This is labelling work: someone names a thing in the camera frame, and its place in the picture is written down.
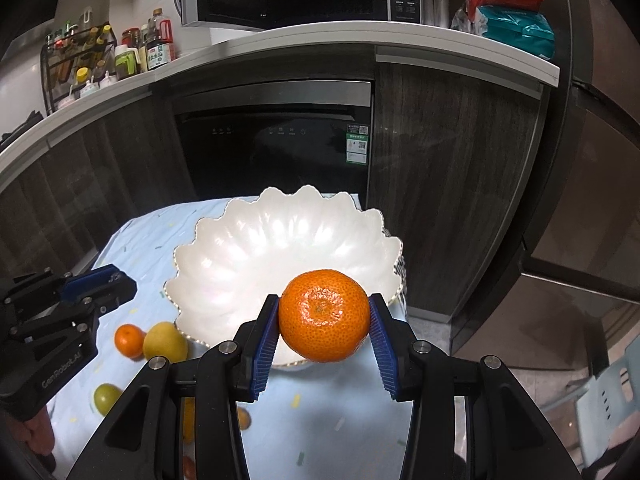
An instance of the light blue tablecloth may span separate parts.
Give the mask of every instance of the light blue tablecloth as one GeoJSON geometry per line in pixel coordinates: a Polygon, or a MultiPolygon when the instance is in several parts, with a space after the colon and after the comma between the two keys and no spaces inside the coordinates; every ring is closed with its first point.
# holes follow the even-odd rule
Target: light blue tablecloth
{"type": "MultiPolygon", "coordinates": [[[[49,403],[58,463],[54,474],[60,480],[102,421],[93,405],[94,390],[102,383],[124,389],[144,364],[116,350],[115,330],[133,323],[146,331],[159,321],[175,320],[177,311],[162,292],[176,273],[173,250],[193,240],[199,218],[222,215],[226,202],[178,204],[133,219],[100,254],[95,266],[116,265],[136,280],[138,293],[100,319],[98,356],[49,403]]],[[[191,351],[193,356],[202,350],[191,351]]],[[[259,401],[245,408],[252,424],[242,440],[252,480],[395,480],[400,475],[412,404],[394,402],[383,389],[368,339],[340,363],[272,370],[259,401]]],[[[185,452],[193,457],[193,445],[185,452]]]]}

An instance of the white bowl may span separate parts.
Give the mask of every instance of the white bowl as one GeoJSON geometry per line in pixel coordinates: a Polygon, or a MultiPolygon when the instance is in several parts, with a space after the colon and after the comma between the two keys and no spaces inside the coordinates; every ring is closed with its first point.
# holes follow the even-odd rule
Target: white bowl
{"type": "MultiPolygon", "coordinates": [[[[359,211],[348,193],[324,198],[312,186],[292,195],[269,187],[254,202],[230,200],[220,218],[198,220],[195,240],[174,250],[178,273],[164,291],[178,308],[178,329],[212,346],[233,339],[268,294],[281,295],[308,270],[339,270],[404,310],[401,255],[380,211],[359,211]]],[[[281,338],[273,365],[300,362],[281,338]]]]}

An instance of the green lime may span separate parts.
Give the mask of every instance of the green lime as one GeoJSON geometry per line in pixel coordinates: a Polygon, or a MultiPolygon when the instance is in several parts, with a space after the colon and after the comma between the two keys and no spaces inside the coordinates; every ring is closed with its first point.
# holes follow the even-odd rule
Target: green lime
{"type": "Polygon", "coordinates": [[[94,403],[102,416],[106,416],[116,401],[120,398],[122,390],[113,384],[101,384],[94,391],[94,403]]]}

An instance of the blue gripper pad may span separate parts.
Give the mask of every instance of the blue gripper pad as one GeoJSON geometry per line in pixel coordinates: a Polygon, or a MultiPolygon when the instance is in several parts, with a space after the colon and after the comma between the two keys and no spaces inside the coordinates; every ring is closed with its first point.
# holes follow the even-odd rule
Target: blue gripper pad
{"type": "Polygon", "coordinates": [[[269,378],[269,370],[273,362],[273,355],[276,352],[278,337],[280,336],[280,328],[278,326],[278,305],[280,298],[277,299],[276,305],[271,311],[267,326],[262,333],[262,338],[254,358],[254,372],[251,379],[251,393],[254,400],[258,400],[260,392],[267,387],[267,379],[269,378]]]}
{"type": "Polygon", "coordinates": [[[109,264],[99,269],[80,274],[80,276],[70,278],[60,291],[60,300],[73,303],[79,298],[86,296],[95,288],[109,283],[116,272],[120,272],[118,267],[109,264]]]}
{"type": "Polygon", "coordinates": [[[380,313],[372,297],[369,297],[370,325],[369,337],[376,355],[378,370],[385,390],[395,399],[398,395],[398,359],[394,352],[389,336],[386,334],[380,313]]]}

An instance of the screw head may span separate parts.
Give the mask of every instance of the screw head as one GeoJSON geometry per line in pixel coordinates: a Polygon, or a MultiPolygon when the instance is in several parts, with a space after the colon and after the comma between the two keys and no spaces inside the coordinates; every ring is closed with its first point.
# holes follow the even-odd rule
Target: screw head
{"type": "Polygon", "coordinates": [[[161,355],[157,355],[156,357],[152,357],[151,359],[149,359],[148,364],[149,368],[151,368],[152,370],[159,370],[166,364],[166,358],[162,357],[161,355]]]}
{"type": "Polygon", "coordinates": [[[220,353],[223,354],[232,354],[236,351],[237,348],[238,345],[235,341],[223,341],[218,345],[218,350],[220,350],[220,353]]]}
{"type": "Polygon", "coordinates": [[[423,339],[418,339],[418,341],[414,342],[413,346],[418,354],[428,354],[431,351],[431,343],[423,339]]]}
{"type": "Polygon", "coordinates": [[[497,370],[500,368],[502,361],[500,361],[500,359],[495,355],[488,355],[484,358],[484,364],[487,368],[491,368],[491,370],[497,370]]]}

